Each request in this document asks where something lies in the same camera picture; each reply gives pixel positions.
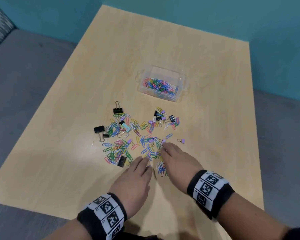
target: right hand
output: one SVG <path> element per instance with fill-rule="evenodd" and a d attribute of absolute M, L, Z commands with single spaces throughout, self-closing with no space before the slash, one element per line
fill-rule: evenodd
<path fill-rule="evenodd" d="M 170 181 L 183 193 L 197 172 L 204 169 L 193 156 L 183 152 L 177 145 L 167 142 L 162 144 L 161 156 L 167 168 Z"/>

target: teal wall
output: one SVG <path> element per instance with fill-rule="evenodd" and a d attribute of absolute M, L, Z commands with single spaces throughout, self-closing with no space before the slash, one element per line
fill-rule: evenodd
<path fill-rule="evenodd" d="M 300 0 L 0 0 L 20 29 L 79 42 L 109 5 L 249 41 L 254 88 L 300 100 Z"/>

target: finger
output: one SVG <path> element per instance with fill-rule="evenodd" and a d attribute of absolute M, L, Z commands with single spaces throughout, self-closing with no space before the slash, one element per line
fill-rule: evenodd
<path fill-rule="evenodd" d="M 129 167 L 129 171 L 135 171 L 136 170 L 136 168 L 138 167 L 138 165 L 139 165 L 139 163 L 142 161 L 142 157 L 141 156 L 139 156 L 139 157 L 137 157 L 132 163 L 131 163 L 131 165 L 130 165 L 130 167 Z"/>
<path fill-rule="evenodd" d="M 152 177 L 152 167 L 148 166 L 144 172 L 144 174 L 142 175 L 142 177 L 144 178 L 146 185 L 148 185 L 150 183 L 151 177 Z"/>
<path fill-rule="evenodd" d="M 166 149 L 167 153 L 170 155 L 170 156 L 173 156 L 173 155 L 176 155 L 177 154 L 177 151 L 176 149 L 174 148 L 173 144 L 170 143 L 170 142 L 165 142 L 162 144 L 164 146 L 164 148 Z"/>
<path fill-rule="evenodd" d="M 167 151 L 164 148 L 160 149 L 160 154 L 165 163 L 171 160 L 171 156 L 167 153 Z"/>
<path fill-rule="evenodd" d="M 176 150 L 177 153 L 181 153 L 182 152 L 182 150 L 181 150 L 181 148 L 179 146 L 177 146 L 176 144 L 173 144 L 173 143 L 171 143 L 171 144 L 172 144 L 172 146 L 174 147 L 174 149 Z"/>
<path fill-rule="evenodd" d="M 136 167 L 135 172 L 138 173 L 139 175 L 142 175 L 145 172 L 148 162 L 149 162 L 149 159 L 147 157 L 142 159 L 140 161 L 139 165 Z"/>

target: wooden table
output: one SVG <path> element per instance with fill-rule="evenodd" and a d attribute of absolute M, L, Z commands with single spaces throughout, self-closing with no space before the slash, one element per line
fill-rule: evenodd
<path fill-rule="evenodd" d="M 137 92 L 136 78 L 151 59 L 186 68 L 189 92 L 180 103 Z M 167 141 L 263 208 L 249 44 L 108 6 L 100 8 L 1 167 L 0 203 L 72 219 L 106 193 L 123 169 L 105 162 L 93 128 L 109 125 L 115 101 L 140 122 L 151 119 L 156 106 L 178 116 L 176 130 L 155 128 L 153 135 L 173 133 Z M 135 137 L 129 136 L 134 143 Z M 129 152 L 137 157 L 141 149 Z M 156 167 L 155 159 L 151 163 Z M 128 226 L 138 225 L 140 235 L 229 238 L 168 177 L 153 176 L 150 186 Z"/>

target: hand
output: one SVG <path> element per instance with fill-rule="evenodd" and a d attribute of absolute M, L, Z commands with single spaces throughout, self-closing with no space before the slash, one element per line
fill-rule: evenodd
<path fill-rule="evenodd" d="M 147 158 L 137 157 L 109 189 L 123 204 L 127 219 L 140 210 L 148 197 L 152 176 L 152 167 L 147 167 L 148 161 Z"/>
<path fill-rule="evenodd" d="M 183 193 L 197 172 L 204 169 L 203 166 L 188 153 L 173 143 L 163 143 L 160 149 L 161 156 L 167 168 L 170 181 Z"/>

